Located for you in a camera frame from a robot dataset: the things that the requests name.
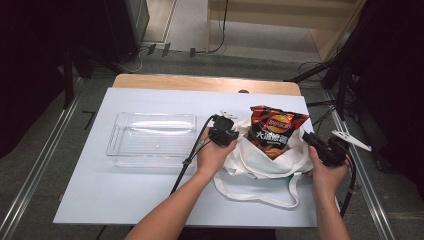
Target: white table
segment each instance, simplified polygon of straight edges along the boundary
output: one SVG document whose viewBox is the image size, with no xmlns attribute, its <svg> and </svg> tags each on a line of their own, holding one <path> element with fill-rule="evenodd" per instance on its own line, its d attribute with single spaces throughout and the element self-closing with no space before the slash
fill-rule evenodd
<svg viewBox="0 0 424 240">
<path fill-rule="evenodd" d="M 169 195 L 180 169 L 164 174 L 143 168 L 119 168 L 106 155 L 119 112 L 195 114 L 199 132 L 206 119 L 222 109 L 242 120 L 250 117 L 250 106 L 262 104 L 308 114 L 301 96 L 108 89 L 53 222 L 133 225 Z M 303 126 L 307 131 L 312 130 L 310 120 Z M 223 170 L 221 176 L 230 191 L 261 192 L 294 201 L 288 193 L 288 179 L 251 180 L 229 176 Z M 183 178 L 180 186 L 188 177 Z M 299 205 L 282 209 L 261 202 L 230 200 L 218 193 L 212 182 L 200 196 L 187 226 L 315 227 L 311 188 L 311 180 L 304 176 L 298 182 Z"/>
</svg>

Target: hand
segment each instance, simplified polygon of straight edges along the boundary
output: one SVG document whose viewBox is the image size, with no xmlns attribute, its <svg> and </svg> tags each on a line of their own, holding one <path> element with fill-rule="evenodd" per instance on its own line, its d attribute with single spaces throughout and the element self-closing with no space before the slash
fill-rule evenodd
<svg viewBox="0 0 424 240">
<path fill-rule="evenodd" d="M 237 140 L 233 140 L 228 147 L 219 147 L 214 142 L 209 142 L 209 128 L 207 127 L 200 139 L 206 144 L 197 155 L 197 173 L 205 174 L 211 178 L 217 173 L 225 162 L 227 155 L 236 148 Z"/>
<path fill-rule="evenodd" d="M 348 167 L 343 165 L 336 168 L 326 167 L 318 157 L 316 149 L 309 146 L 309 156 L 314 169 L 309 173 L 313 179 L 315 197 L 334 197 L 337 187 L 346 176 Z"/>
</svg>

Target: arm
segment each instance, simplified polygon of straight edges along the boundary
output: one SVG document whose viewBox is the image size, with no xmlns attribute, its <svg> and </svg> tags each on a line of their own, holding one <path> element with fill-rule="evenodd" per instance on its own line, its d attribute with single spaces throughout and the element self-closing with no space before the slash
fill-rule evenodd
<svg viewBox="0 0 424 240">
<path fill-rule="evenodd" d="M 208 136 L 209 129 L 201 139 Z M 197 172 L 177 191 L 147 214 L 127 235 L 130 239 L 177 239 L 203 189 L 234 150 L 237 141 L 226 148 L 210 142 L 197 155 Z"/>
<path fill-rule="evenodd" d="M 346 176 L 347 166 L 328 168 L 321 163 L 314 147 L 309 147 L 314 169 L 312 195 L 314 197 L 320 239 L 350 239 L 347 228 L 337 209 L 335 196 L 340 182 Z"/>
</svg>

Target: person's left hand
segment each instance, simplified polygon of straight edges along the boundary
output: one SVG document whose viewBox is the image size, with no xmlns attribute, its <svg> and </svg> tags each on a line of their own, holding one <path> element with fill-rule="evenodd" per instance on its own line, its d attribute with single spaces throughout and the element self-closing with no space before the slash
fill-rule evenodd
<svg viewBox="0 0 424 240">
<path fill-rule="evenodd" d="M 209 127 L 200 138 L 204 143 L 210 141 L 208 133 Z M 197 155 L 197 172 L 212 178 L 222 168 L 227 155 L 236 148 L 236 144 L 237 140 L 233 140 L 228 147 L 220 147 L 212 141 L 207 143 Z"/>
</svg>

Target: chip bag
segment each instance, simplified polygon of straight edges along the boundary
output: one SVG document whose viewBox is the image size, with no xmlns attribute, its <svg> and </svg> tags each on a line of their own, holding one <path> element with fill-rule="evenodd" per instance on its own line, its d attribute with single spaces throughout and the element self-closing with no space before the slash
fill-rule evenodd
<svg viewBox="0 0 424 240">
<path fill-rule="evenodd" d="M 309 118 L 309 115 L 263 105 L 250 109 L 251 127 L 245 137 L 272 160 L 288 150 L 290 136 Z"/>
</svg>

